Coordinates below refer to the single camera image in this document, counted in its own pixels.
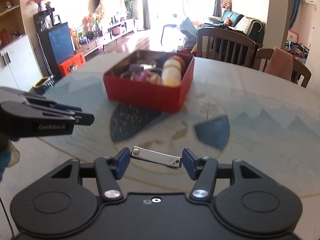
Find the wooden chair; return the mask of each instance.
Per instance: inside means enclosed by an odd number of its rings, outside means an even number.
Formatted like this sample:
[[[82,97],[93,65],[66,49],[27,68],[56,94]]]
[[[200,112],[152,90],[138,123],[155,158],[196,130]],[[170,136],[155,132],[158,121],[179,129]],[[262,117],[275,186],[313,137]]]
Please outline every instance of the wooden chair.
[[[259,70],[261,65],[261,60],[265,59],[266,61],[264,63],[263,70],[262,70],[264,72],[266,70],[268,61],[271,59],[273,51],[274,51],[273,49],[258,49],[253,68],[256,70]],[[309,80],[311,78],[311,72],[305,65],[303,65],[300,61],[294,58],[291,82],[297,84],[300,76],[304,76],[301,86],[304,88],[307,87]]]
[[[205,56],[203,56],[203,51],[202,51],[203,36],[208,37]],[[217,53],[217,43],[219,39],[221,40],[221,43],[220,43],[219,53]],[[212,51],[212,54],[209,55],[210,47],[212,44],[213,44],[213,51]],[[237,56],[238,58],[236,59],[236,48],[238,44],[241,45],[241,48]],[[240,33],[221,29],[221,28],[204,27],[198,30],[197,54],[196,54],[197,57],[205,57],[205,58],[215,59],[219,61],[230,62],[228,60],[230,59],[230,55],[232,55],[231,63],[241,65],[244,47],[248,47],[248,52],[246,54],[245,62],[243,66],[249,67],[253,50],[255,47],[255,42],[253,40],[251,40],[250,38]]]

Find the table leg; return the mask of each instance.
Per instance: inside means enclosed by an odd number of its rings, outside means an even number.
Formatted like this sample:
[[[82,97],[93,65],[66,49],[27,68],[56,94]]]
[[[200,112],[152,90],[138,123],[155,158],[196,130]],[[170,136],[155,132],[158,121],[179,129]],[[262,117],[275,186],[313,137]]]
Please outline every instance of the table leg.
[[[162,38],[163,38],[163,33],[164,33],[164,28],[166,27],[166,25],[165,26],[163,26],[163,29],[162,29],[162,35],[161,35],[161,45],[162,45]]]

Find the tv stand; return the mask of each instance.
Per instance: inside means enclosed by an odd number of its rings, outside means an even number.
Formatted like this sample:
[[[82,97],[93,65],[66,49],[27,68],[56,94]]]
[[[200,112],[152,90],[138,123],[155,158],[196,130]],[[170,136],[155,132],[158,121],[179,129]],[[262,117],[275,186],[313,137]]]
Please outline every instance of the tv stand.
[[[113,38],[111,38],[109,32],[111,31],[112,28],[119,26],[121,24],[125,24],[125,27],[127,29],[126,32],[121,33]],[[108,33],[105,33],[103,36],[93,38],[90,40],[89,43],[80,45],[79,49],[76,49],[76,53],[83,52],[84,56],[87,56],[91,52],[95,51],[96,49],[100,48],[103,46],[103,50],[105,49],[105,46],[109,44],[112,41],[117,41],[118,38],[126,35],[127,33],[133,32],[135,33],[137,31],[137,27],[135,26],[134,19],[128,19],[122,22],[118,22],[116,24],[113,24],[108,27]]]

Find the air conditioner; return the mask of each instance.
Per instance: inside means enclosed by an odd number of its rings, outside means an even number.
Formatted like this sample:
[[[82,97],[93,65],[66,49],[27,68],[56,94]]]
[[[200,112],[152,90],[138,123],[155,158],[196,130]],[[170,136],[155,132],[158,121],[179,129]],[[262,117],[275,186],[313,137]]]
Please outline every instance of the air conditioner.
[[[317,5],[317,0],[306,0],[306,3]]]

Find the door frame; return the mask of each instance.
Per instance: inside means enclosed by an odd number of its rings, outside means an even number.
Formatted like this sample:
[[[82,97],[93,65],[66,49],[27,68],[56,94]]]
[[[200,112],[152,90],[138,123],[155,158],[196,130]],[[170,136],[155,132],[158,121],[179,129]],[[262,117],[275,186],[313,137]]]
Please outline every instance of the door frame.
[[[292,14],[292,0],[288,0],[287,21],[285,23],[284,34],[283,34],[283,39],[282,39],[282,44],[281,44],[281,49],[282,50],[284,50],[285,43],[287,41],[291,14]]]

